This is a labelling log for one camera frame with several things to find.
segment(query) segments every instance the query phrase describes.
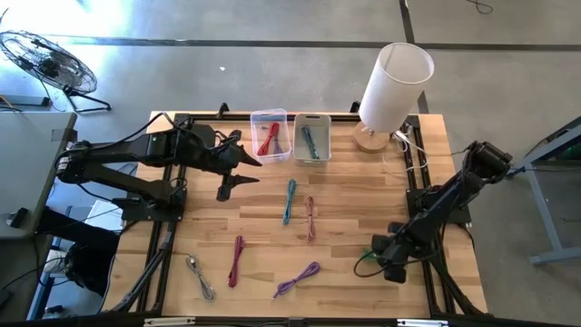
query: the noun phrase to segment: silver cable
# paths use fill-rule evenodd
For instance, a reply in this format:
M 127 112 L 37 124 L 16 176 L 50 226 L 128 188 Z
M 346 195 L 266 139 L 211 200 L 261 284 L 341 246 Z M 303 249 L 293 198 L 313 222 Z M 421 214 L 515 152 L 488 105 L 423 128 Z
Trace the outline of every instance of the silver cable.
M 200 265 L 198 263 L 198 259 L 193 254 L 190 254 L 187 258 L 185 258 L 185 262 L 192 269 L 193 273 L 198 277 L 200 280 L 200 287 L 202 288 L 202 295 L 206 302 L 214 302 L 216 299 L 216 293 L 214 289 L 206 282 L 203 278 L 202 273 L 200 272 Z

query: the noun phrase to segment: gray desk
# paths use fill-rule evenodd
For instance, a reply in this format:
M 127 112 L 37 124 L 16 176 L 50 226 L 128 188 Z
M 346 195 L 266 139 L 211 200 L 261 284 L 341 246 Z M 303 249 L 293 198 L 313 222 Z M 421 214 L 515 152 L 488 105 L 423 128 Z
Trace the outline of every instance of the gray desk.
M 0 287 L 45 261 L 52 236 L 35 238 L 38 263 L 33 239 L 26 236 L 39 223 L 54 181 L 54 158 L 66 146 L 66 141 L 51 141 L 53 130 L 73 128 L 75 121 L 72 113 L 0 114 L 0 213 L 20 207 L 30 211 L 21 229 L 0 222 Z M 15 295 L 0 311 L 0 321 L 24 320 L 36 290 L 36 276 L 29 274 L 10 290 Z

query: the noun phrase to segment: wooden lamp base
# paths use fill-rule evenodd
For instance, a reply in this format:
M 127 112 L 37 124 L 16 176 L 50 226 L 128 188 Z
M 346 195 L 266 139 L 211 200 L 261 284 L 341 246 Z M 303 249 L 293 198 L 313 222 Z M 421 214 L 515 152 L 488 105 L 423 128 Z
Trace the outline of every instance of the wooden lamp base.
M 389 134 L 373 133 L 363 122 L 359 122 L 353 131 L 353 143 L 363 152 L 376 154 L 388 145 Z

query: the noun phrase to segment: red cable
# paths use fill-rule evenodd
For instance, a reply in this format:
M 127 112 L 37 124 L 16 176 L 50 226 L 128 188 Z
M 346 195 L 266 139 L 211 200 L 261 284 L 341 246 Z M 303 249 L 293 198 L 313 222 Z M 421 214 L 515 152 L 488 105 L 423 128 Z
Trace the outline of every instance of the red cable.
M 230 274 L 228 274 L 228 286 L 234 287 L 238 282 L 238 259 L 242 254 L 242 249 L 244 248 L 244 240 L 242 236 L 236 236 L 236 241 L 234 242 L 234 262 L 232 263 L 232 269 Z
M 272 123 L 271 128 L 269 129 L 269 136 L 264 141 L 264 144 L 258 149 L 257 155 L 267 155 L 269 153 L 269 144 L 273 137 L 275 137 L 279 133 L 279 123 Z
M 307 196 L 305 206 L 307 207 L 307 215 L 309 216 L 309 234 L 307 235 L 307 240 L 310 242 L 315 239 L 315 224 L 312 222 L 312 207 L 314 206 L 312 196 Z

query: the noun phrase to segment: electric fan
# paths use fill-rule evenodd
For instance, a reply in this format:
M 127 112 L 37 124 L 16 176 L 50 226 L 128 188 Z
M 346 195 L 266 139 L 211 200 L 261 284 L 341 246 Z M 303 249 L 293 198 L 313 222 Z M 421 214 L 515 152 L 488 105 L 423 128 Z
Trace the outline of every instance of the electric fan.
M 41 83 L 62 90 L 76 113 L 111 110 L 105 101 L 87 96 L 97 89 L 97 79 L 91 69 L 57 44 L 32 33 L 7 31 L 0 33 L 0 48 L 8 59 Z M 105 107 L 79 109 L 71 96 L 80 96 Z

